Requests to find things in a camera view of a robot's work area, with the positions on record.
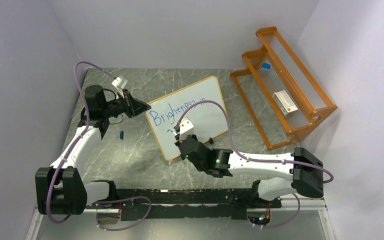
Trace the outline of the yellow framed whiteboard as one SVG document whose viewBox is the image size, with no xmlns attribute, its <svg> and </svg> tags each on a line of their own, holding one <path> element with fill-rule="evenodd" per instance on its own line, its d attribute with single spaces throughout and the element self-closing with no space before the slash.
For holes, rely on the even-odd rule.
<svg viewBox="0 0 384 240">
<path fill-rule="evenodd" d="M 146 111 L 145 116 L 165 160 L 172 161 L 180 156 L 174 135 L 179 118 L 192 104 L 205 100 L 214 101 L 226 109 L 219 80 L 214 75 L 148 103 L 151 109 Z M 200 103 L 185 117 L 191 120 L 198 140 L 203 143 L 228 130 L 224 114 L 213 103 Z"/>
</svg>

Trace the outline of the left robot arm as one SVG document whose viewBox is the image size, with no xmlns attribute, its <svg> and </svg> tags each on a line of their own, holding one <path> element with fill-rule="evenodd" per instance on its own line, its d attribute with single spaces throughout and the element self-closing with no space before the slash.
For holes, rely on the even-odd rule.
<svg viewBox="0 0 384 240">
<path fill-rule="evenodd" d="M 97 202 L 106 208 L 118 203 L 119 194 L 114 181 L 84 183 L 80 169 L 106 134 L 110 118 L 120 115 L 133 118 L 150 110 L 151 106 L 134 98 L 127 89 L 116 93 L 112 100 L 106 99 L 106 91 L 97 84 L 84 90 L 86 105 L 81 111 L 75 136 L 56 161 L 36 171 L 35 188 L 40 214 L 80 215 L 86 206 Z"/>
</svg>

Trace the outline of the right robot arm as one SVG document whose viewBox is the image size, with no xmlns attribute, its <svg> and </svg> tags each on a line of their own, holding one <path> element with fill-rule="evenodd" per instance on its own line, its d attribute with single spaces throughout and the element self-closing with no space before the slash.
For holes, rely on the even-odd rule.
<svg viewBox="0 0 384 240">
<path fill-rule="evenodd" d="M 194 134 L 175 135 L 181 156 L 199 172 L 215 178 L 236 175 L 269 177 L 250 193 L 250 202 L 262 207 L 277 197 L 297 193 L 308 198 L 324 196 L 323 163 L 303 147 L 283 154 L 250 154 L 232 149 L 209 148 Z"/>
</svg>

